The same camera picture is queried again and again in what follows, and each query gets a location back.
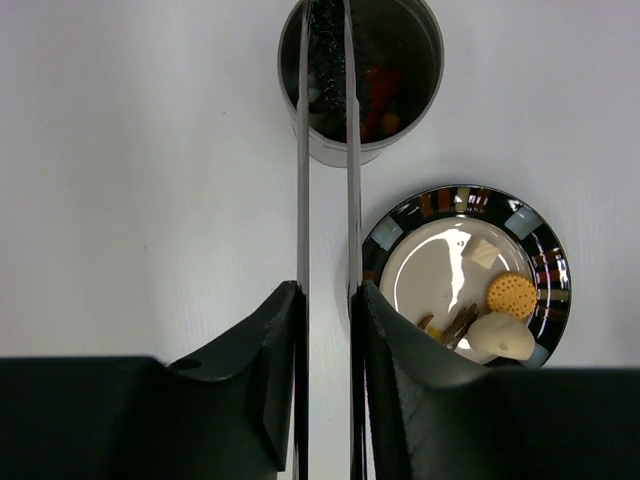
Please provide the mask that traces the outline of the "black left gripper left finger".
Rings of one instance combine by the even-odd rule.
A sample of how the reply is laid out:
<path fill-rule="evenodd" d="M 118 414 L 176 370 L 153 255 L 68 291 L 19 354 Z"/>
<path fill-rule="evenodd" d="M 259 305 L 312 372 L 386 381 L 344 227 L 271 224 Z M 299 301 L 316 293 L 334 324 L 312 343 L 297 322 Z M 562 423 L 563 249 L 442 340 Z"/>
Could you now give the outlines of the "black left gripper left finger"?
<path fill-rule="evenodd" d="M 296 323 L 303 295 L 281 283 L 248 317 L 170 366 L 170 479 L 274 479 L 286 467 Z"/>

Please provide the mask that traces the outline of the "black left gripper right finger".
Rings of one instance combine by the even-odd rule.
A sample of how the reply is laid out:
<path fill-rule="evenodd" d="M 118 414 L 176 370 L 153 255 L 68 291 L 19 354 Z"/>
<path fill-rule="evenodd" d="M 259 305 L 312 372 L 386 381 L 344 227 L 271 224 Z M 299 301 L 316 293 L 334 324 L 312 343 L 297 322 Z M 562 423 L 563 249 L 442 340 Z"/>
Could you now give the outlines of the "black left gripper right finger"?
<path fill-rule="evenodd" d="M 352 300 L 379 479 L 497 479 L 500 392 L 488 369 L 440 346 L 370 281 Z"/>

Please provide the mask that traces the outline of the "orange fried food piece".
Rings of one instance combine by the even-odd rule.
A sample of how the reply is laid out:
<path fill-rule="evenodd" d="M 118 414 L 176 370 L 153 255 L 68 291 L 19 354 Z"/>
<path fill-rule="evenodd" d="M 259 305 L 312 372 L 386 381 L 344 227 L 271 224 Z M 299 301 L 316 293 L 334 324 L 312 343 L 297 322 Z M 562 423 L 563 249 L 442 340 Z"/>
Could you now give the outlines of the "orange fried food piece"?
<path fill-rule="evenodd" d="M 386 137 L 393 136 L 401 129 L 401 125 L 401 118 L 397 114 L 387 112 L 381 119 L 380 132 Z"/>

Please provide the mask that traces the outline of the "red sausage piece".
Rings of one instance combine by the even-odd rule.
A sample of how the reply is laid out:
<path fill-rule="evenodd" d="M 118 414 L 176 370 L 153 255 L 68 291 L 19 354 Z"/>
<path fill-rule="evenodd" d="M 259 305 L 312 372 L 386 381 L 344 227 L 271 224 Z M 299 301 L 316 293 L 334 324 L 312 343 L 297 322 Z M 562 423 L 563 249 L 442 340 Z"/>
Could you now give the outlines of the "red sausage piece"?
<path fill-rule="evenodd" d="M 368 96 L 361 120 L 361 140 L 372 143 L 391 136 L 380 132 L 380 122 L 387 112 L 395 112 L 394 102 L 402 83 L 402 74 L 395 68 L 372 68 L 365 77 Z"/>

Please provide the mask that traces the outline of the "black seaweed food piece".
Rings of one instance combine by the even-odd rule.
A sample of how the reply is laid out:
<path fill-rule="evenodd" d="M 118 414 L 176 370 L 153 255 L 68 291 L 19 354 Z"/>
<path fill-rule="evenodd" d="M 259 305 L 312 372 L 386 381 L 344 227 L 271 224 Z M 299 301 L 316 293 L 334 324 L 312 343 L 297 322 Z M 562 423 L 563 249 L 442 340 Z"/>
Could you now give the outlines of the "black seaweed food piece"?
<path fill-rule="evenodd" d="M 310 104 L 310 112 L 345 115 L 344 2 L 311 1 L 310 7 L 309 71 L 312 75 L 310 87 L 318 94 Z M 371 110 L 370 87 L 366 82 L 368 59 L 361 45 L 359 22 L 353 9 L 350 10 L 350 25 L 357 98 L 360 118 L 363 119 Z"/>

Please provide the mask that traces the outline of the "metal tongs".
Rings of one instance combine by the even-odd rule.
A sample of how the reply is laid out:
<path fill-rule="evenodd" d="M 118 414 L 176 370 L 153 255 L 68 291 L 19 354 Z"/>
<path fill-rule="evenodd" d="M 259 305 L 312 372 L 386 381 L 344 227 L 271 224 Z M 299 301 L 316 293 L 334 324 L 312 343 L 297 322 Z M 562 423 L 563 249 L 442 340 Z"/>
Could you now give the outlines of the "metal tongs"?
<path fill-rule="evenodd" d="M 309 477 L 309 285 L 310 285 L 310 147 L 309 147 L 309 54 L 313 51 L 310 34 L 320 17 L 313 11 L 319 3 L 304 1 L 298 61 L 297 135 L 297 248 L 296 281 L 302 297 L 301 318 L 295 326 L 294 354 L 294 460 L 293 477 Z M 340 1 L 324 22 L 343 40 L 336 45 L 343 51 L 343 85 L 346 119 L 347 219 L 348 219 L 348 313 L 350 334 L 350 477 L 366 479 L 366 418 L 364 346 L 356 319 L 356 299 L 363 283 L 361 242 L 361 124 L 358 98 L 357 62 L 348 1 Z"/>

